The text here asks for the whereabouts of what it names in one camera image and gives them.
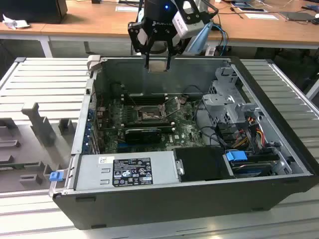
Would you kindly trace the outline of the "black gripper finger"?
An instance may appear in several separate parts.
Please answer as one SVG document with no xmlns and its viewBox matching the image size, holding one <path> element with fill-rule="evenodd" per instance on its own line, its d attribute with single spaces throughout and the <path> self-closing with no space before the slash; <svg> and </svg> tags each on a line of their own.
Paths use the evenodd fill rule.
<svg viewBox="0 0 319 239">
<path fill-rule="evenodd" d="M 184 40 L 180 38 L 175 27 L 170 27 L 166 30 L 166 43 L 168 49 L 166 71 L 170 69 L 170 62 L 173 56 L 184 52 Z"/>
<path fill-rule="evenodd" d="M 130 22 L 128 33 L 133 49 L 137 53 L 145 55 L 145 68 L 149 68 L 150 52 L 155 42 L 156 29 L 152 26 L 150 19 L 143 19 L 141 22 Z"/>
</svg>

